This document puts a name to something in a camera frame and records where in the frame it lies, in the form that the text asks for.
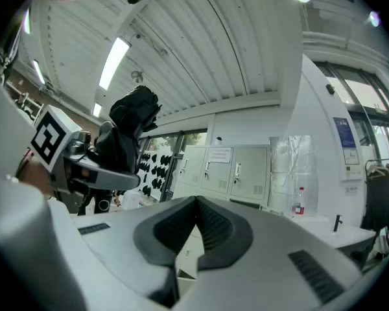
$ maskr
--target bottle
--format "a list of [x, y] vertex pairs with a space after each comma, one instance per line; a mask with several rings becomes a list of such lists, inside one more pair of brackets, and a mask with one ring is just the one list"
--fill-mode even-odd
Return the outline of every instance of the bottle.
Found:
[[300, 187], [294, 200], [293, 214], [304, 214], [304, 187]]

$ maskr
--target black faucet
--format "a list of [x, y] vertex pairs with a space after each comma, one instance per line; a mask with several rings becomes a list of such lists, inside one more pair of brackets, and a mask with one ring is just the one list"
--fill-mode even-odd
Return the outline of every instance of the black faucet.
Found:
[[341, 217], [341, 215], [339, 215], [339, 214], [336, 215], [336, 223], [335, 223], [335, 227], [333, 229], [334, 232], [337, 231], [338, 224], [342, 224], [343, 223], [343, 221], [340, 220], [340, 217]]

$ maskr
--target ceiling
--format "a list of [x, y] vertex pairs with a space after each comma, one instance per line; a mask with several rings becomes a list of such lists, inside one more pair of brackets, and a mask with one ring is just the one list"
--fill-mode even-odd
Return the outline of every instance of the ceiling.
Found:
[[[302, 59], [295, 0], [33, 0], [32, 33], [23, 33], [19, 65], [37, 82], [39, 61], [57, 93], [91, 115], [108, 118], [112, 104], [137, 84], [159, 97], [159, 117], [264, 92], [294, 96]], [[131, 43], [113, 80], [99, 79], [113, 42]]]

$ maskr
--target label on cabinet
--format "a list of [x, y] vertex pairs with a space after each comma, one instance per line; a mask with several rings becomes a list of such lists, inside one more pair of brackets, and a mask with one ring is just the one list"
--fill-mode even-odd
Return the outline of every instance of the label on cabinet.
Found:
[[211, 163], [231, 163], [231, 148], [210, 148], [208, 161]]

